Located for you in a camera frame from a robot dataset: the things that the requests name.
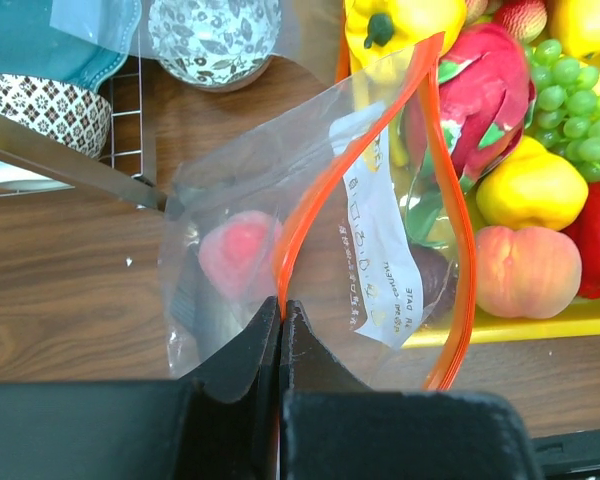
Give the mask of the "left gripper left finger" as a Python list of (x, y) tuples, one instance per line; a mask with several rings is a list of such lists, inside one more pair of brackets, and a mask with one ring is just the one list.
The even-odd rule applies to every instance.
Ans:
[(278, 453), (278, 300), (180, 380), (189, 387), (177, 454), (179, 479), (273, 479)]

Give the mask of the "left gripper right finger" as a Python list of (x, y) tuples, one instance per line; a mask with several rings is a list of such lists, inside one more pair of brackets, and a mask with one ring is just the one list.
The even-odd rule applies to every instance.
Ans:
[(283, 479), (540, 479), (518, 413), (467, 391), (374, 391), (288, 304), (280, 364)]

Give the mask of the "orange zip top bag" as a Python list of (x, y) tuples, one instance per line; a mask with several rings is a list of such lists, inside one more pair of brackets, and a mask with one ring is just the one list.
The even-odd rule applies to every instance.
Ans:
[[(179, 167), (165, 210), (161, 270), (167, 352), (181, 377), (241, 333), (263, 302), (280, 322), (300, 302), (317, 338), (375, 389), (446, 390), (468, 349), (475, 248), (440, 126), (434, 34), (390, 54), (206, 157)], [(259, 210), (282, 225), (276, 294), (226, 300), (198, 260), (204, 236)], [(409, 244), (456, 268), (453, 308), (432, 320)], [(405, 348), (425, 328), (440, 345)]]

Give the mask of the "pink peach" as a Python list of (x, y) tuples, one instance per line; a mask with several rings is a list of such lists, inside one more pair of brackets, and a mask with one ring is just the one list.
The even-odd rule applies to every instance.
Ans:
[(262, 211), (234, 214), (202, 239), (201, 269), (228, 301), (247, 304), (274, 296), (272, 256), (281, 232), (281, 222)]

